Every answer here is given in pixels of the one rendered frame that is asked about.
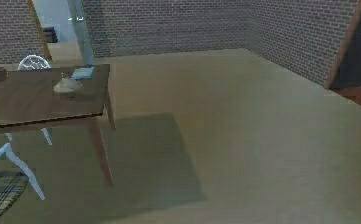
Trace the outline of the pale blue book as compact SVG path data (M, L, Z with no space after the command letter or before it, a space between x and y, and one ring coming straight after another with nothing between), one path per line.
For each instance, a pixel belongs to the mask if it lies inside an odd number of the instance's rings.
M90 79L93 74L93 67L81 67L77 68L73 71L71 78L78 80L78 79Z

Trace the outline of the dark stacked object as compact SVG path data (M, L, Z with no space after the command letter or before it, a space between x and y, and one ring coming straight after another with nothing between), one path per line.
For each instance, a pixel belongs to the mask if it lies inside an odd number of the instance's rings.
M43 28L44 39L46 43L57 43L58 37L54 27Z

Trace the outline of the dark room door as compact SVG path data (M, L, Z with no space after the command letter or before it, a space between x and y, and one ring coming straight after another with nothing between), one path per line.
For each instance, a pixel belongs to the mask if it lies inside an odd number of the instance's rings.
M331 89L361 86L361 20L347 47Z

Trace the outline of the brown wooden table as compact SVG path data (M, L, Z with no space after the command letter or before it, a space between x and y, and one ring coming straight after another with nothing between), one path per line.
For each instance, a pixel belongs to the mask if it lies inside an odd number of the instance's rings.
M110 66L96 65L77 92L56 94L54 86L62 75L74 70L69 66L9 71L0 82L0 134L82 125L90 133L105 182L111 186L113 177L98 121L106 114L110 125L115 125L108 87Z

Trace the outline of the white chair with plaid seat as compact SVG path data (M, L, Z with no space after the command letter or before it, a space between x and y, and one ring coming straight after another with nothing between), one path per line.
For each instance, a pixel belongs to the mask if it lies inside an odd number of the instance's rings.
M21 197L28 185L32 186L41 200L45 199L34 172L15 155L9 142L0 147L0 158L2 156L15 164L19 171L0 171L0 217Z

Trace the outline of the cream lidded dish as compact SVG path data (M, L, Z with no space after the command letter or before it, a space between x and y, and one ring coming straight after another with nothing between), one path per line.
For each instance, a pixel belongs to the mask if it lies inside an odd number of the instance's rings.
M68 94L78 91L83 84L72 79L64 72L61 73L61 80L53 87L53 91L58 94Z

